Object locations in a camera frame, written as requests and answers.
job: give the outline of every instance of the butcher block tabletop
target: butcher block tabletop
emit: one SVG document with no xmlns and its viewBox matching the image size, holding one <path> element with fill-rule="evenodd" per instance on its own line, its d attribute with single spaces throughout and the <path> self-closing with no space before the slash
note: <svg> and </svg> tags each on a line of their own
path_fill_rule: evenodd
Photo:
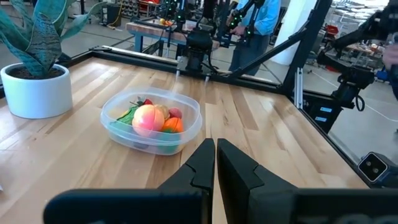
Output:
<svg viewBox="0 0 398 224">
<path fill-rule="evenodd" d="M 156 188 L 205 138 L 225 138 L 297 187 L 366 185 L 284 96 L 90 58 L 70 68 L 73 109 L 49 119 L 10 114 L 0 100 L 0 223 L 41 223 L 46 203 L 68 189 Z M 203 126 L 182 152 L 155 156 L 122 146 L 100 123 L 104 104 L 134 86 L 199 102 Z M 226 223 L 215 173 L 214 223 Z"/>
</svg>

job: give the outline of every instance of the white pot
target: white pot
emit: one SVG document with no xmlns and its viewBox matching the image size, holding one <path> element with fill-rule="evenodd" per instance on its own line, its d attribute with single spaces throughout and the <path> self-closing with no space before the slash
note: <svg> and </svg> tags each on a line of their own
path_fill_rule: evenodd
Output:
<svg viewBox="0 0 398 224">
<path fill-rule="evenodd" d="M 9 110 L 21 118 L 50 118 L 63 114 L 72 108 L 72 85 L 69 70 L 54 65 L 64 74 L 44 80 L 25 80 L 8 75 L 13 68 L 23 66 L 17 63 L 4 67 L 1 80 Z"/>
</svg>

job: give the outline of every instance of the clear plastic bowl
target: clear plastic bowl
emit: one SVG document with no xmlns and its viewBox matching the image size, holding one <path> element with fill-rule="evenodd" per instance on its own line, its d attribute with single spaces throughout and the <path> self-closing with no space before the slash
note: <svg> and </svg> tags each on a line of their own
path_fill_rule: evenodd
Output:
<svg viewBox="0 0 398 224">
<path fill-rule="evenodd" d="M 136 102 L 138 97 L 149 99 L 153 104 L 176 107 L 182 112 L 184 132 L 162 133 L 153 131 L 149 137 L 138 135 L 134 127 L 117 119 Z M 134 88 L 122 91 L 105 103 L 101 112 L 101 123 L 112 140 L 144 152 L 170 156 L 180 152 L 184 144 L 192 140 L 202 126 L 200 106 L 194 99 L 158 88 Z"/>
</svg>

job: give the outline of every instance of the plant leaf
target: plant leaf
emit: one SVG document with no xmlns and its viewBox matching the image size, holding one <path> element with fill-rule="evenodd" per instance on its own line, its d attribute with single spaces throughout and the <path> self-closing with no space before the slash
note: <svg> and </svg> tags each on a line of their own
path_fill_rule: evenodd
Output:
<svg viewBox="0 0 398 224">
<path fill-rule="evenodd" d="M 57 30 L 59 36 L 62 35 L 63 28 L 68 20 L 68 8 L 75 2 L 76 0 L 66 0 L 65 5 L 63 6 L 62 12 L 59 17 L 54 21 L 54 27 Z"/>
<path fill-rule="evenodd" d="M 38 0 L 33 11 L 33 22 L 39 17 L 39 14 L 45 14 L 51 22 L 58 19 L 63 11 L 67 0 Z"/>
<path fill-rule="evenodd" d="M 24 63 L 26 69 L 30 72 L 30 74 L 41 77 L 43 76 L 47 71 L 44 69 L 42 64 L 40 64 L 35 58 L 30 56 L 28 53 L 18 49 L 17 47 L 14 47 L 4 36 L 2 31 L 0 30 L 0 39 L 4 42 L 4 44 L 7 46 L 7 48 L 10 50 L 10 52 L 15 55 L 21 62 Z"/>
<path fill-rule="evenodd" d="M 46 71 L 50 70 L 62 53 L 60 36 L 50 18 L 42 13 L 35 20 L 32 38 L 26 52 L 40 62 Z"/>
<path fill-rule="evenodd" d="M 24 51 L 29 45 L 29 41 L 21 34 L 18 28 L 0 6 L 0 31 L 2 32 L 2 39 L 7 39 L 12 46 Z"/>
<path fill-rule="evenodd" d="M 16 9 L 21 16 L 24 18 L 25 24 L 25 34 L 26 38 L 29 38 L 32 35 L 33 21 L 30 18 L 29 13 L 26 11 L 26 7 L 23 0 L 10 0 L 14 9 Z"/>
<path fill-rule="evenodd" d="M 85 15 L 76 16 L 73 22 L 70 24 L 69 29 L 61 36 L 61 41 L 69 38 L 79 31 L 86 25 L 87 20 L 90 18 L 92 13 L 97 13 L 102 7 L 106 4 L 106 2 L 99 2 L 91 7 L 90 11 Z"/>
</svg>

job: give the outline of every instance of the soil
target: soil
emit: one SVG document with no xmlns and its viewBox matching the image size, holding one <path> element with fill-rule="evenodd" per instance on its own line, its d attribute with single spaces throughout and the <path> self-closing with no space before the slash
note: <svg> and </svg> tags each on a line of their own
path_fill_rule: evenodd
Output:
<svg viewBox="0 0 398 224">
<path fill-rule="evenodd" d="M 49 79 L 49 78 L 55 78 L 58 76 L 61 76 L 64 74 L 64 71 L 58 70 L 56 68 L 51 68 L 50 71 L 46 76 L 43 77 L 36 77 L 30 72 L 22 67 L 22 68 L 13 68 L 8 72 L 8 75 L 15 77 L 15 78 L 21 78 L 21 79 L 28 79 L 28 80 L 43 80 L 43 79 Z"/>
</svg>

